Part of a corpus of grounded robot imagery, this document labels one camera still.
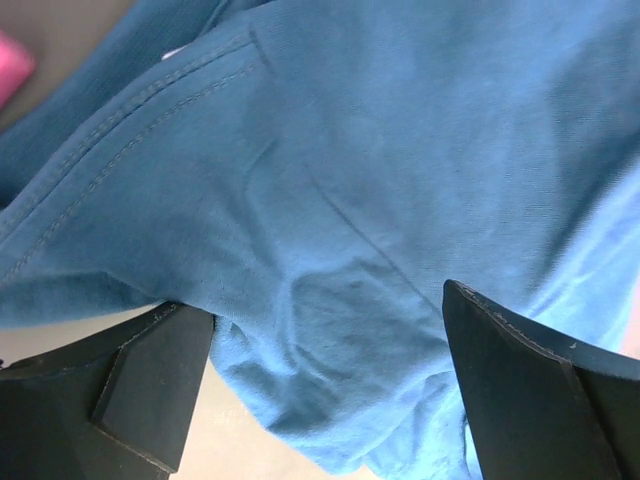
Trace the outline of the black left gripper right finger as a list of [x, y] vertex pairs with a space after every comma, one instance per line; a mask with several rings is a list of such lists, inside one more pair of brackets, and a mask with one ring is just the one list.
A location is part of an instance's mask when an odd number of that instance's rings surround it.
[[484, 478], [638, 478], [638, 360], [457, 281], [445, 282], [442, 310]]

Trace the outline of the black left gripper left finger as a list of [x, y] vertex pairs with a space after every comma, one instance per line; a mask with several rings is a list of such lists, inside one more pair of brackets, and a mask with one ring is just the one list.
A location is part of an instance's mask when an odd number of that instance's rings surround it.
[[2, 479], [175, 474], [214, 326], [209, 313], [164, 303], [2, 369]]

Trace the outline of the blue t shirt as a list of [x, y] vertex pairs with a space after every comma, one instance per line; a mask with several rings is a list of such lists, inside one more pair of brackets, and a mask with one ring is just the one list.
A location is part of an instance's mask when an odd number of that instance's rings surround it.
[[635, 1], [140, 1], [1, 136], [1, 324], [174, 300], [331, 473], [477, 479], [461, 281], [617, 349], [639, 274]]

